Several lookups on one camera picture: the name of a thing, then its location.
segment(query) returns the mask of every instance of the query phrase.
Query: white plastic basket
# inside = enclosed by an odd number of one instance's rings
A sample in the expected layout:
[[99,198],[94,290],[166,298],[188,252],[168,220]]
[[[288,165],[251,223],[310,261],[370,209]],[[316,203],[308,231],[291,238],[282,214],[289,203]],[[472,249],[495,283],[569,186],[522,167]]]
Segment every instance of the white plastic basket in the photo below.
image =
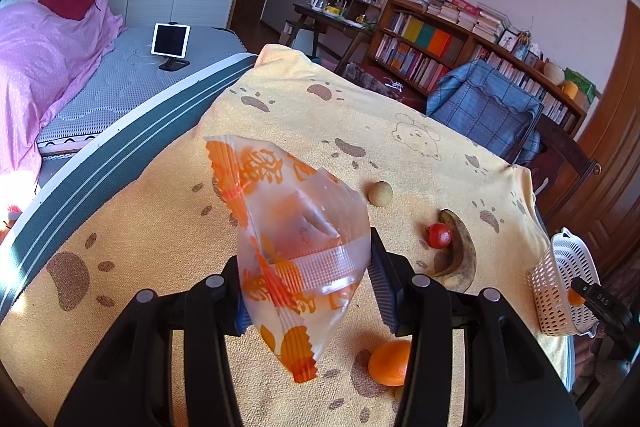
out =
[[597,319],[593,313],[586,306],[571,306],[567,299],[574,277],[600,284],[587,245],[562,229],[551,238],[551,247],[531,274],[540,329],[546,335],[595,334]]

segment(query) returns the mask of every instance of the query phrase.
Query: banana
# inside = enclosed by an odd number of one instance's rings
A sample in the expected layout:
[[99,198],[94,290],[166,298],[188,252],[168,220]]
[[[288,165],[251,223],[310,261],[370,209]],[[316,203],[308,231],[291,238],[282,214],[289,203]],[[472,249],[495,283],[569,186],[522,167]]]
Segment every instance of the banana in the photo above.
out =
[[476,247],[462,220],[448,208],[440,211],[440,222],[452,232],[451,244],[447,247],[452,253],[452,263],[431,275],[447,290],[464,293],[469,289],[476,276]]

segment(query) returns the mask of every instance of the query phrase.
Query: plastic bag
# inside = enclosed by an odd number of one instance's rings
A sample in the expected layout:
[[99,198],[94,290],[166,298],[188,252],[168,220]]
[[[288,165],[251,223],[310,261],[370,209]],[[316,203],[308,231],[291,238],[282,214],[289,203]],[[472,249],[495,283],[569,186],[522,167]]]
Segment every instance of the plastic bag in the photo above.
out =
[[367,204],[273,143],[206,140],[219,195],[238,221],[249,315],[294,380],[311,380],[369,264]]

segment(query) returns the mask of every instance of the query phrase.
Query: wooden table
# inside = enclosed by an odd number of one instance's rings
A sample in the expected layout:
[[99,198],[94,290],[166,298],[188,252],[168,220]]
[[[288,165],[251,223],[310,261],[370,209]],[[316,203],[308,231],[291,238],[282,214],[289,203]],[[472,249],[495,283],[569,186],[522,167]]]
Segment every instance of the wooden table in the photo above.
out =
[[[335,19],[333,17],[329,17],[322,12],[315,11],[311,9],[309,4],[294,4],[294,9],[296,13],[300,14],[300,18],[298,22],[294,26],[291,31],[291,35],[289,36],[289,40],[287,40],[286,46],[289,48],[293,45],[293,41],[296,39],[296,36],[300,29],[304,26],[306,19],[309,17],[314,20],[314,47],[313,47],[313,56],[316,56],[316,51],[320,48],[322,51],[331,55],[333,58],[338,60],[338,65],[335,68],[335,74],[342,74],[344,68],[349,63],[349,59],[351,55],[356,51],[358,46],[363,43],[369,42],[369,39],[372,35],[370,30],[366,30],[363,28],[356,28],[354,26],[348,25],[347,23],[341,21],[340,19]],[[322,42],[318,42],[318,36],[322,31],[322,27],[329,26],[331,28],[335,28],[340,30],[345,36],[351,39],[350,44],[347,47],[347,50],[344,52],[342,56],[334,52],[331,48],[322,44]]]

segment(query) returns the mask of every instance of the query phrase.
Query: orange fruit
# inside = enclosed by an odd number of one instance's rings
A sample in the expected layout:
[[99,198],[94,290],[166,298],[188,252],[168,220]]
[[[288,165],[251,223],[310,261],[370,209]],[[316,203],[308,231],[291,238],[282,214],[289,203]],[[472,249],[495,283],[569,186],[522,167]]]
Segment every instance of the orange fruit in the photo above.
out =
[[403,385],[410,350],[410,341],[390,341],[378,346],[369,359],[371,378],[389,387]]
[[586,302],[584,297],[573,288],[569,288],[569,291],[566,293],[566,298],[569,300],[571,306],[582,306]]

